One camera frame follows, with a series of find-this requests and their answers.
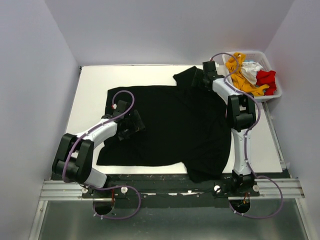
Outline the black t shirt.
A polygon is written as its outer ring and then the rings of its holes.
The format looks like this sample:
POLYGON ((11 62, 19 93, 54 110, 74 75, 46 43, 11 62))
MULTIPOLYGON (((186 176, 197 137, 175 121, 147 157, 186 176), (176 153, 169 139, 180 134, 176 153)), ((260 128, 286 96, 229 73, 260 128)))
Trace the black t shirt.
POLYGON ((112 101, 132 103, 145 129, 127 139, 104 142, 99 166, 158 167, 183 163, 195 182, 219 179, 231 151, 226 104, 215 92, 192 87, 202 71, 193 66, 175 74, 175 86, 131 86, 107 92, 105 113, 112 101))

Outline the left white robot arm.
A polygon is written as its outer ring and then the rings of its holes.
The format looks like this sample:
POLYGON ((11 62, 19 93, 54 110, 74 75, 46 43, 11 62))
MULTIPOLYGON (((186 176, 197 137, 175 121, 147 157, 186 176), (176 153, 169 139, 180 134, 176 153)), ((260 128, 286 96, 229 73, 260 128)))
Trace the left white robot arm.
POLYGON ((139 112, 132 110, 133 105, 133 102, 119 100, 111 105, 113 113, 104 115, 91 128, 77 134, 64 134, 53 160, 52 172, 66 182, 93 186, 99 197, 107 197, 111 185, 106 182, 107 175, 93 167, 94 150, 108 139, 117 143, 146 129, 139 112))

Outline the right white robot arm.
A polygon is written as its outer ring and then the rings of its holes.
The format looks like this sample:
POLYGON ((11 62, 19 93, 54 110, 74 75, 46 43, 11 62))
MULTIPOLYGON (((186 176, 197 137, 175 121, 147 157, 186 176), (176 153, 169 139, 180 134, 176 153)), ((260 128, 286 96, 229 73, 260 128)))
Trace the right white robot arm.
POLYGON ((226 123, 233 135, 234 165, 230 191, 241 196, 255 184, 251 170, 251 130, 256 123, 256 103, 252 96, 235 88, 227 79, 218 76, 216 63, 202 63, 202 70, 192 80, 192 87, 218 94, 227 104, 226 123))

